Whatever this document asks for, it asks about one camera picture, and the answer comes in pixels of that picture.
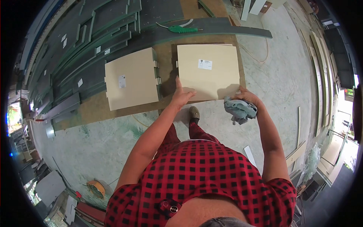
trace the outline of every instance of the concrete floor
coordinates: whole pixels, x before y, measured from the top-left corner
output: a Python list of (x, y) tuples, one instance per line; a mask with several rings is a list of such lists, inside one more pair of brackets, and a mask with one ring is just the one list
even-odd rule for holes
[[(233, 13), (230, 0), (224, 0), (227, 11)], [(297, 146), (298, 106), (301, 106), (300, 142), (309, 139), (311, 128), (312, 65), (307, 49), (285, 6), (270, 8), (263, 16), (249, 14), (242, 26), (271, 31), (268, 40), (269, 55), (265, 63), (259, 63), (240, 48), (247, 88), (261, 98), (280, 134), (285, 155)], [(256, 59), (263, 61), (267, 55), (266, 41), (260, 37), (237, 36)], [(242, 152), (250, 146), (257, 168), (263, 169), (263, 151), (257, 120), (249, 120), (241, 126), (233, 126), (231, 115), (223, 108), (223, 100), (193, 104), (200, 110), (200, 126), (214, 135), (224, 145)], [(175, 126), (180, 140), (188, 139), (187, 108), (178, 114)], [(139, 136), (157, 118), (157, 111), (123, 116), (56, 131), (56, 137), (48, 139), (42, 124), (34, 124), (37, 150), (52, 169), (58, 169), (67, 179), (72, 190), (79, 191), (91, 204), (105, 208), (116, 186), (115, 181)], [(97, 179), (106, 187), (106, 200), (93, 198), (84, 184)]]

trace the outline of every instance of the left hand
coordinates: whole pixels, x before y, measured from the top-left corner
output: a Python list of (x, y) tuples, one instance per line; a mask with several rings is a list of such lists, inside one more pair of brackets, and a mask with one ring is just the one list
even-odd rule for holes
[(169, 105), (175, 107), (178, 111), (180, 111), (181, 108), (185, 104), (187, 104), (189, 99), (195, 96), (197, 92), (193, 91), (193, 92), (184, 93), (179, 76), (176, 77), (175, 82), (176, 82), (176, 90)]

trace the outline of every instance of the hand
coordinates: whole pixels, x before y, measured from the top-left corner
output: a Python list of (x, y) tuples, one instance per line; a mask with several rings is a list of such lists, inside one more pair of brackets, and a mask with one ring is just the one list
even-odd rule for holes
[(173, 106), (178, 111), (180, 111), (180, 109), (185, 104), (187, 104), (187, 102), (189, 101), (189, 99), (191, 97), (195, 96), (195, 94), (197, 92), (196, 91), (193, 91), (193, 92), (184, 93), (183, 92), (182, 83), (180, 82), (179, 76), (176, 77), (175, 82), (176, 82), (176, 90), (175, 90), (175, 93), (173, 95), (173, 98), (172, 98), (169, 106)]
[(231, 97), (231, 99), (233, 99), (233, 100), (244, 99), (248, 102), (251, 102), (255, 106), (262, 104), (262, 101), (257, 97), (257, 95), (253, 94), (246, 88), (243, 88), (242, 86), (240, 86), (240, 91), (241, 91), (240, 94), (236, 94), (235, 96)]

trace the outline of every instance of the woman's arm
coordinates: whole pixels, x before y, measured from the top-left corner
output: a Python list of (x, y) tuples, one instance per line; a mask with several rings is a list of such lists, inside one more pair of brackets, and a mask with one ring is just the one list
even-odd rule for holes
[(241, 94), (237, 94), (233, 99), (244, 99), (257, 107), (257, 121), (260, 127), (262, 149), (265, 155), (262, 179), (265, 182), (275, 178), (283, 178), (290, 181), (281, 139), (265, 105), (255, 94), (247, 89), (240, 87), (240, 91)]
[(136, 184), (163, 142), (176, 114), (195, 96), (196, 92), (184, 93), (179, 77), (176, 78), (176, 91), (170, 104), (157, 120), (140, 136), (122, 169), (115, 191), (122, 185)]

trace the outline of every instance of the green handle tool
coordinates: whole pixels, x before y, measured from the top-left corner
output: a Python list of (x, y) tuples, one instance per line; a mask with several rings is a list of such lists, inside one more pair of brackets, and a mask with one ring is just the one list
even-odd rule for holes
[(156, 24), (161, 26), (161, 27), (167, 28), (169, 31), (174, 32), (174, 33), (189, 33), (189, 32), (197, 32), (197, 31), (202, 31), (203, 30), (203, 29), (198, 29), (198, 28), (184, 28), (184, 26), (189, 25), (192, 21), (193, 21), (193, 19), (190, 19), (185, 24), (173, 25), (173, 26), (170, 26), (170, 27), (162, 26), (158, 22)]

